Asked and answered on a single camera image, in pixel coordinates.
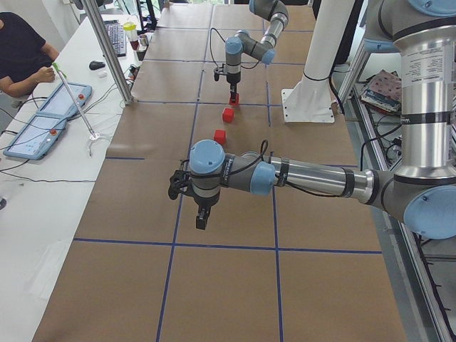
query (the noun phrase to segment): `keyboard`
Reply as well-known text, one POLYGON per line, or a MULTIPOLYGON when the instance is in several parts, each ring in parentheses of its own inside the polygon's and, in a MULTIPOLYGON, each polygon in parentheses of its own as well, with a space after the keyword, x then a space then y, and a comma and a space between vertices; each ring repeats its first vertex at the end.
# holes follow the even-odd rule
POLYGON ((117 57, 125 56, 127 54, 127 39, 122 25, 117 20, 104 21, 103 23, 113 44, 115 55, 117 57))

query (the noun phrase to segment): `black t-shirt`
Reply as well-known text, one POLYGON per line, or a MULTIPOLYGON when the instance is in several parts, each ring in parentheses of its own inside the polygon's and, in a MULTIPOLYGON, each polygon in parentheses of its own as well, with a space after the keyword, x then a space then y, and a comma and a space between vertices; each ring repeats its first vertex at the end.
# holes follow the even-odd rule
POLYGON ((0 12, 4 22, 0 29, 0 79, 9 76, 13 82, 30 77, 52 60, 41 48, 46 41, 20 16, 0 12))

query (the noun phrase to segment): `black mouse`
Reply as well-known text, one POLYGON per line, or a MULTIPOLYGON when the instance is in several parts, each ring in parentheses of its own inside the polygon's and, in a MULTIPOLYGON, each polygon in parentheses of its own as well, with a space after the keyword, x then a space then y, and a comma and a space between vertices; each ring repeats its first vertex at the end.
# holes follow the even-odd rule
POLYGON ((97 69, 103 68, 105 66, 106 66, 105 62, 91 61, 90 64, 88 65, 88 68, 91 70, 97 70, 97 69))

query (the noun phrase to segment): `red block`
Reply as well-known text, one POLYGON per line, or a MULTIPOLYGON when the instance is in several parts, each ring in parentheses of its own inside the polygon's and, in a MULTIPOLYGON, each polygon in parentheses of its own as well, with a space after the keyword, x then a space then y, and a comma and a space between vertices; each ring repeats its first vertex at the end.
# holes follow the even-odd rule
POLYGON ((229 98, 228 104, 230 105, 239 105, 239 93, 236 93, 236 100, 229 98))
POLYGON ((224 130, 215 130, 214 140, 217 141, 220 145, 223 145, 227 141, 227 132, 224 130))
POLYGON ((230 123, 234 119, 234 109, 233 108, 225 108, 223 110, 222 119, 226 123, 230 123))

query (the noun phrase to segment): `person's arm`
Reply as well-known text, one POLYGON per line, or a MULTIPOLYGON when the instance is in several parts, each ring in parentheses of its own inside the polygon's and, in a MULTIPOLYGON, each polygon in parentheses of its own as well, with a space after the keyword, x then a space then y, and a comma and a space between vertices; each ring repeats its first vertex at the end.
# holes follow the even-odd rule
POLYGON ((58 51, 54 48, 50 43, 45 43, 43 47, 41 47, 41 51, 43 51, 46 55, 49 56, 50 59, 53 61, 58 57, 58 51))
POLYGON ((56 74, 52 68, 43 67, 21 82, 13 82, 9 76, 0 78, 0 90, 13 98, 30 94, 38 83, 52 82, 56 74))

